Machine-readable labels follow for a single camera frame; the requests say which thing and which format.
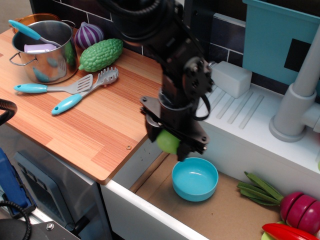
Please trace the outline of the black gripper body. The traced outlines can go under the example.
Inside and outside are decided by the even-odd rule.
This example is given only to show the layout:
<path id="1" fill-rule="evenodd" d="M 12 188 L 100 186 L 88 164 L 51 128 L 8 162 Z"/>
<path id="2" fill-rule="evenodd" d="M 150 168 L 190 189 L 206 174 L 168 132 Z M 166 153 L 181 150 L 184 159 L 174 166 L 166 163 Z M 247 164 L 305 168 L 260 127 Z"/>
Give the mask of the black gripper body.
<path id="1" fill-rule="evenodd" d="M 207 150 L 210 137 L 201 127 L 199 120 L 193 116 L 192 104 L 184 107 L 170 106 L 165 97 L 158 98 L 142 96 L 141 112 L 145 116 L 154 116 L 162 123 L 162 130 L 166 130 L 180 142 L 185 142 L 193 147 L 193 152 L 203 154 Z"/>

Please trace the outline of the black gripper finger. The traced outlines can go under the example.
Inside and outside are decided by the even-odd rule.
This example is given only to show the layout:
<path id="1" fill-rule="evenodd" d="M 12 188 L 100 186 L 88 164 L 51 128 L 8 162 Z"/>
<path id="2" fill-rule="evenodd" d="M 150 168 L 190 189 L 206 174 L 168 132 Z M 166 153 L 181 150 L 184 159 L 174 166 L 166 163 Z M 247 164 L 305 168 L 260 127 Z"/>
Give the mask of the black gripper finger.
<path id="1" fill-rule="evenodd" d="M 163 129 L 163 125 L 158 118 L 151 115 L 145 116 L 145 127 L 149 140 L 153 143 Z"/>
<path id="2" fill-rule="evenodd" d="M 192 146 L 190 146 L 189 144 L 181 141 L 179 143 L 179 146 L 177 148 L 176 151 L 176 155 L 177 155 L 177 160 L 179 162 L 183 162 L 185 160 L 185 158 L 188 157 L 189 153 L 193 152 L 194 149 Z"/>

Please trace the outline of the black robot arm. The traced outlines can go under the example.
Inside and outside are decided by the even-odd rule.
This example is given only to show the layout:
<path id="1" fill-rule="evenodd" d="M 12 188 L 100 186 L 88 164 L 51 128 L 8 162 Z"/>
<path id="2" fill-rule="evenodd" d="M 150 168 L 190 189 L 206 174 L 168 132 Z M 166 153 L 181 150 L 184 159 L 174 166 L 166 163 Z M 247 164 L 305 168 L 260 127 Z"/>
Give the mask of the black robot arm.
<path id="1" fill-rule="evenodd" d="M 182 20 L 183 7 L 174 0 L 102 0 L 121 38 L 147 49 L 162 68 L 158 97 L 143 96 L 148 138 L 154 142 L 162 130 L 178 138 L 174 153 L 183 161 L 191 152 L 202 154 L 209 136 L 197 116 L 199 102 L 207 108 L 212 91 L 211 69 L 204 51 Z"/>

